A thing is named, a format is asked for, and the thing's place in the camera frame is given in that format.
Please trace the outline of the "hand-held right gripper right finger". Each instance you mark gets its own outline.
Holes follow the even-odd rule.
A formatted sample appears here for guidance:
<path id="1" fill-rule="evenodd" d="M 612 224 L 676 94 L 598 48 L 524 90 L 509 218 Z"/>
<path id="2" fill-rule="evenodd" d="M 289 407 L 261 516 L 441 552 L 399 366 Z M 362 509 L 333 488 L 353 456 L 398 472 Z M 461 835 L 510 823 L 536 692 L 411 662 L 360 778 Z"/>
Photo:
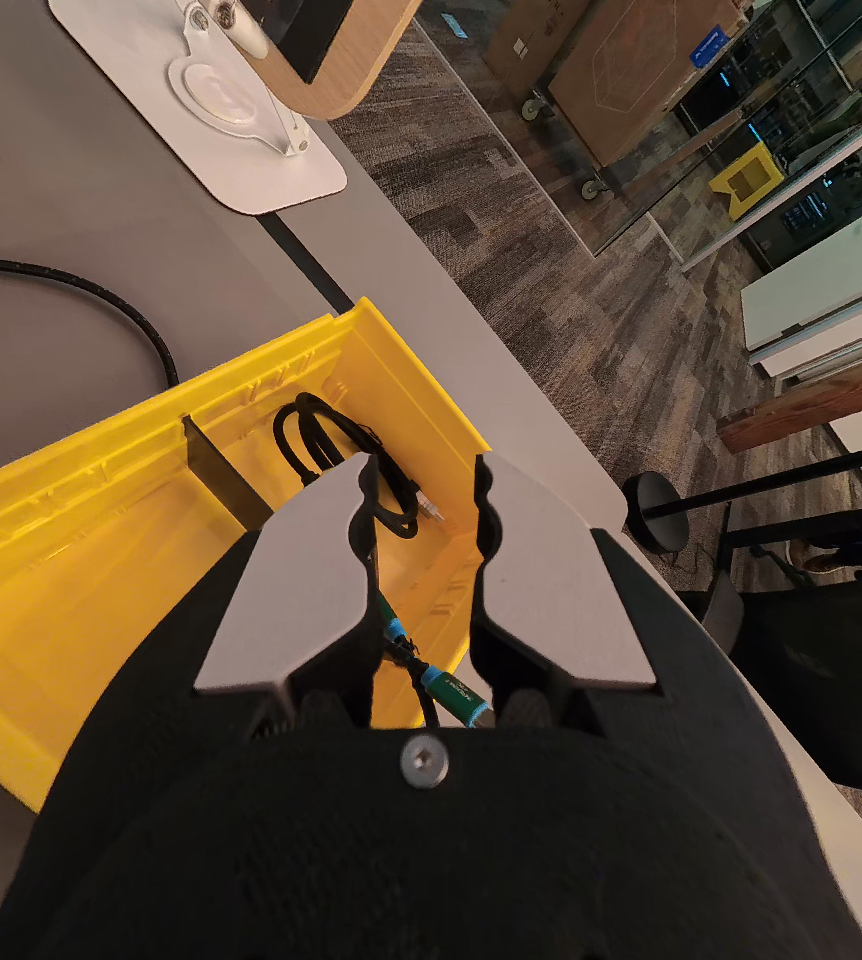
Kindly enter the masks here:
<path id="1" fill-rule="evenodd" d="M 562 713 L 575 693 L 657 696 L 641 617 L 659 585 L 603 530 L 495 452 L 477 457 L 478 569 L 470 656 L 504 714 L 515 697 Z"/>

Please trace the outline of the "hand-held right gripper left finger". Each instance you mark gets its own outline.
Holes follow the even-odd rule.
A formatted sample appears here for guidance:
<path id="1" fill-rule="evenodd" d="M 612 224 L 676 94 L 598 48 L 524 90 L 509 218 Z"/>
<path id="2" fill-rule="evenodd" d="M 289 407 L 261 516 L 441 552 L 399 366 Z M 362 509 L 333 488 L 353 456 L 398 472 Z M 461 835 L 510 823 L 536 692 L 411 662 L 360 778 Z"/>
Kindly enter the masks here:
<path id="1" fill-rule="evenodd" d="M 351 722 L 372 722 L 384 655 L 374 455 L 351 456 L 277 510 L 262 528 L 197 674 L 202 695 L 269 694 L 290 717 L 315 691 Z"/>

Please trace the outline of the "yellow plastic bin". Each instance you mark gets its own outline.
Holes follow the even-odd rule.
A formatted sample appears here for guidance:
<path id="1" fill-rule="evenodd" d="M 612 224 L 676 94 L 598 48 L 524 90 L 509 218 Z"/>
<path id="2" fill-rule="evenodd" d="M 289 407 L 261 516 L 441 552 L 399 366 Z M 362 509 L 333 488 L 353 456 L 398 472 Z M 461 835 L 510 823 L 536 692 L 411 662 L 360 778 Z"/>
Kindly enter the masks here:
<path id="1" fill-rule="evenodd" d="M 367 299 L 0 468 L 0 786 L 37 813 L 102 692 L 244 533 L 187 465 L 189 416 L 269 505 L 301 491 L 272 438 L 299 393 L 369 427 L 444 522 L 377 529 L 379 586 L 421 657 L 468 651 L 479 433 Z"/>

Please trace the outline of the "dark bin divider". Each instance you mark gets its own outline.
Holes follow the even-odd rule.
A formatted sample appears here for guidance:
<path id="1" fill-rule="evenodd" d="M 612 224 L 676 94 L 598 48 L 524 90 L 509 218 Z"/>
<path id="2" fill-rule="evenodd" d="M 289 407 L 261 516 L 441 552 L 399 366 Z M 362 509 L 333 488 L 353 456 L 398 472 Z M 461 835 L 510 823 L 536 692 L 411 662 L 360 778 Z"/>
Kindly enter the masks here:
<path id="1" fill-rule="evenodd" d="M 185 415 L 181 422 L 191 473 L 246 531 L 261 530 L 272 517 L 272 508 L 189 415 Z"/>

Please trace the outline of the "brown wooden beam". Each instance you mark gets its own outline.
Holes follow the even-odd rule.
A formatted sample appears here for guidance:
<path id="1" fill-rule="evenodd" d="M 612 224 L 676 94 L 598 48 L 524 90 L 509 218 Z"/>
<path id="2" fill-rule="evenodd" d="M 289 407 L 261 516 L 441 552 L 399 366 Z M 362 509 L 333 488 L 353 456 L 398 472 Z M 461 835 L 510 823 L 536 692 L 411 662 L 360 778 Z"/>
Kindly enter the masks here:
<path id="1" fill-rule="evenodd" d="M 737 454 L 859 413 L 862 362 L 725 416 L 716 431 L 725 448 Z"/>

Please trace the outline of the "white table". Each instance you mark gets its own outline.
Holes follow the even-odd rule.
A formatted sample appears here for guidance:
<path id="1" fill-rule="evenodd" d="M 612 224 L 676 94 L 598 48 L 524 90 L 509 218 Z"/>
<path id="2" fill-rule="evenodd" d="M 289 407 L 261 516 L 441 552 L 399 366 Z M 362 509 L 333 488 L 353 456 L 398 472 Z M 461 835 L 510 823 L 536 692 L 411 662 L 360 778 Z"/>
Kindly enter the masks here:
<path id="1" fill-rule="evenodd" d="M 741 294 L 749 364 L 789 374 L 862 339 L 862 215 Z"/>

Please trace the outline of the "dark equipment shelf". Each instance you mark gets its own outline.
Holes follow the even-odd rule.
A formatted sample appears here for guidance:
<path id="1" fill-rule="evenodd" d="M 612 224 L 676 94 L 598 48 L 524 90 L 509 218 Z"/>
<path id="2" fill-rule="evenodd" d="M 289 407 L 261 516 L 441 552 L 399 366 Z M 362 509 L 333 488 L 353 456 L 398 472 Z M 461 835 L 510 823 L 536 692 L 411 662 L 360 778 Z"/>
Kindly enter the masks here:
<path id="1" fill-rule="evenodd" d="M 752 194 L 741 217 L 862 136 L 862 1 L 754 2 L 751 11 L 743 37 L 676 111 L 690 134 L 735 110 L 745 117 L 703 149 L 704 160 L 652 211 L 684 261 L 735 226 L 730 202 L 753 192 L 757 170 L 723 193 L 711 182 L 755 148 L 767 148 L 783 179 L 765 196 Z M 785 197 L 740 242 L 769 272 L 861 216 L 862 146 Z"/>

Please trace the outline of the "wood framed display stand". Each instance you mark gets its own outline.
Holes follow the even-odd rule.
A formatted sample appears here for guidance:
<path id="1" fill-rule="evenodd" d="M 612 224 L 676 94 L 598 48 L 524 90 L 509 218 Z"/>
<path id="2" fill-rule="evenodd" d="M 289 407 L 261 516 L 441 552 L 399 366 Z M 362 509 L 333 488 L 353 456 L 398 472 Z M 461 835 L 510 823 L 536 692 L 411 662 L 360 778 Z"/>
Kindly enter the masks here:
<path id="1" fill-rule="evenodd" d="M 339 194 L 312 125 L 349 114 L 419 1 L 51 1 L 57 23 L 220 204 Z"/>

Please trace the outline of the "small yellow crate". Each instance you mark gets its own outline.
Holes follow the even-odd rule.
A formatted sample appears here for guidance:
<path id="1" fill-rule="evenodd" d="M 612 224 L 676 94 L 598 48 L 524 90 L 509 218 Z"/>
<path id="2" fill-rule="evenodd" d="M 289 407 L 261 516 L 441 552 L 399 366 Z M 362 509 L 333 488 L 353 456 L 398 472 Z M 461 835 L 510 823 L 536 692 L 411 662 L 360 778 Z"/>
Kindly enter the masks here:
<path id="1" fill-rule="evenodd" d="M 727 215 L 738 222 L 785 180 L 785 174 L 763 141 L 746 151 L 709 183 L 727 199 Z"/>

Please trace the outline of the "large cardboard box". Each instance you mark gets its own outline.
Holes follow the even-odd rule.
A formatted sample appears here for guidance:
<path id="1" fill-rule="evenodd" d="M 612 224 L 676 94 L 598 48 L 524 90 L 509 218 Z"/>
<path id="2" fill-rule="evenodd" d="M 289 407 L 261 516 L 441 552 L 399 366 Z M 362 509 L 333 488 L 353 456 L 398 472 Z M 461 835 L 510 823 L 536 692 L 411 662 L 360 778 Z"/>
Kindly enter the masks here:
<path id="1" fill-rule="evenodd" d="M 549 84 L 597 167 L 634 150 L 749 25 L 751 2 L 596 2 Z"/>

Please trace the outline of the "small cardboard box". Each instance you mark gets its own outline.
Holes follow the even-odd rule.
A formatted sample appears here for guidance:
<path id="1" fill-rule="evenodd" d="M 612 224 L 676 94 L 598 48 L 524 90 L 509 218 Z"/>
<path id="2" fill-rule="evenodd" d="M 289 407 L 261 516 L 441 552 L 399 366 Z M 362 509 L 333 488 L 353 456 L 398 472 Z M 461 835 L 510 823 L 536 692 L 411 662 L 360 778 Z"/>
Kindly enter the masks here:
<path id="1" fill-rule="evenodd" d="M 489 42 L 484 62 L 509 96 L 526 99 L 591 1 L 516 1 Z"/>

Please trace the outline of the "black stanchion post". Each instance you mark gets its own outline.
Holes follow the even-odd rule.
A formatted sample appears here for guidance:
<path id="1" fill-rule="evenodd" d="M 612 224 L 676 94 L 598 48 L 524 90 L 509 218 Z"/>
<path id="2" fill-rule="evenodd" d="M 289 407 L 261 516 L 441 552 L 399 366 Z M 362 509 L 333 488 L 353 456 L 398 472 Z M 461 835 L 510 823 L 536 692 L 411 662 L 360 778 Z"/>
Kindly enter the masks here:
<path id="1" fill-rule="evenodd" d="M 687 515 L 693 510 L 856 470 L 862 470 L 862 450 L 689 497 L 682 497 L 664 474 L 646 471 L 630 477 L 622 486 L 628 505 L 627 525 L 631 536 L 646 550 L 658 555 L 675 554 L 689 543 Z"/>
<path id="2" fill-rule="evenodd" d="M 786 520 L 727 531 L 722 546 L 740 549 L 789 541 L 813 546 L 845 546 L 862 543 L 862 509 L 841 510 L 802 519 Z"/>

